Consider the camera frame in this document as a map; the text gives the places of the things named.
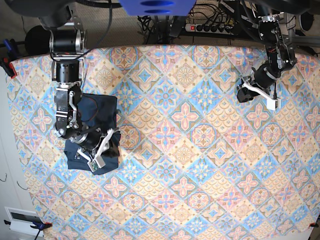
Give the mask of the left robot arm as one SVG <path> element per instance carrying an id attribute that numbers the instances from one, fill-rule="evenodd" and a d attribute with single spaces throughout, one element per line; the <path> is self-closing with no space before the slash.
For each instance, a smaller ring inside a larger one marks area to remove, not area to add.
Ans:
<path id="1" fill-rule="evenodd" d="M 270 93 L 270 87 L 276 87 L 282 72 L 291 70 L 297 63 L 295 47 L 319 47 L 319 36 L 296 35 L 295 18 L 309 12 L 318 15 L 318 0 L 255 0 L 256 13 L 248 13 L 252 24 L 257 24 L 257 33 L 253 33 L 243 22 L 240 8 L 245 1 L 236 4 L 236 16 L 242 29 L 256 42 L 264 45 L 267 61 L 252 76 L 241 79 L 237 89 L 237 100 L 246 103 L 256 96 L 266 99 L 267 109 L 275 111 L 281 105 L 277 93 Z"/>

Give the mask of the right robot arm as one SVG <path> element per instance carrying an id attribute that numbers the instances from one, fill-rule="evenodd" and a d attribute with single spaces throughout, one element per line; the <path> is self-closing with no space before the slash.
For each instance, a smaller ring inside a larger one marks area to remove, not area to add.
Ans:
<path id="1" fill-rule="evenodd" d="M 50 32 L 51 79 L 55 90 L 55 129 L 65 140 L 70 170 L 109 173 L 119 166 L 117 98 L 82 92 L 86 32 L 68 0 L 8 0 L 15 13 L 38 18 Z"/>

